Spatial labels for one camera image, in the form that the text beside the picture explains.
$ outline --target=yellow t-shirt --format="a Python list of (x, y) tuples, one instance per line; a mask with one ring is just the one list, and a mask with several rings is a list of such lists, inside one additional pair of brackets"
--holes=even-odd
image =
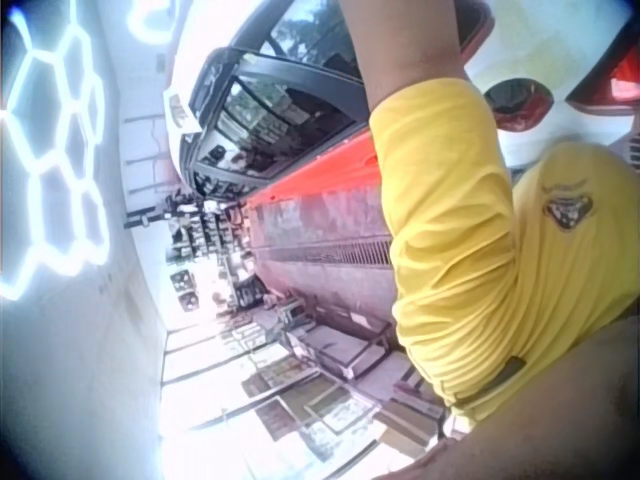
[(482, 420), (640, 294), (640, 183), (604, 147), (558, 145), (512, 189), (492, 113), (457, 79), (394, 94), (371, 130), (398, 336), (456, 413)]

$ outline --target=logo on shirt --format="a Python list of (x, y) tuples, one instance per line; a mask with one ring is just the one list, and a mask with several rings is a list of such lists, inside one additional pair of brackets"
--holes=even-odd
[(589, 195), (577, 197), (554, 197), (544, 206), (545, 215), (553, 218), (565, 232), (576, 228), (593, 210), (593, 199)]

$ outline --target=white wall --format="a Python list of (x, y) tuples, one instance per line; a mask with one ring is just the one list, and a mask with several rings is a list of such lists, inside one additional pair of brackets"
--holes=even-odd
[[(171, 63), (168, 46), (146, 45), (129, 32), (126, 17), (132, 2), (98, 0), (120, 89), (119, 143), (127, 211), (156, 206), (180, 186), (180, 179), (168, 156), (164, 118), (131, 121), (136, 117), (163, 114), (162, 93), (168, 85), (168, 74), (157, 71), (158, 56), (165, 56), (166, 65)], [(189, 0), (182, 0), (182, 3), (187, 5)], [(157, 155), (161, 159), (156, 162), (127, 163)], [(172, 186), (134, 192), (163, 182)], [(165, 264), (165, 252), (171, 244), (166, 223), (152, 224), (146, 229), (140, 227), (132, 233), (147, 286), (164, 324), (171, 329), (192, 323), (196, 316), (186, 317), (169, 280), (175, 269)]]

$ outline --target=car taillight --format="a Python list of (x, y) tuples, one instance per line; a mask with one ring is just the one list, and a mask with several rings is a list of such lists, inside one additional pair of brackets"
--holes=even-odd
[(633, 115), (640, 109), (639, 17), (625, 25), (567, 102), (592, 115)]
[(485, 99), (496, 125), (507, 132), (526, 132), (536, 127), (553, 106), (551, 91), (529, 78), (512, 78), (491, 87)]

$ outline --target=car window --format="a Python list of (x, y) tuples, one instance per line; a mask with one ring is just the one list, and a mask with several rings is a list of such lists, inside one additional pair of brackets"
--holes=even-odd
[(201, 164), (273, 178), (355, 121), (333, 105), (277, 83), (236, 77)]
[(336, 0), (295, 0), (260, 52), (361, 78)]

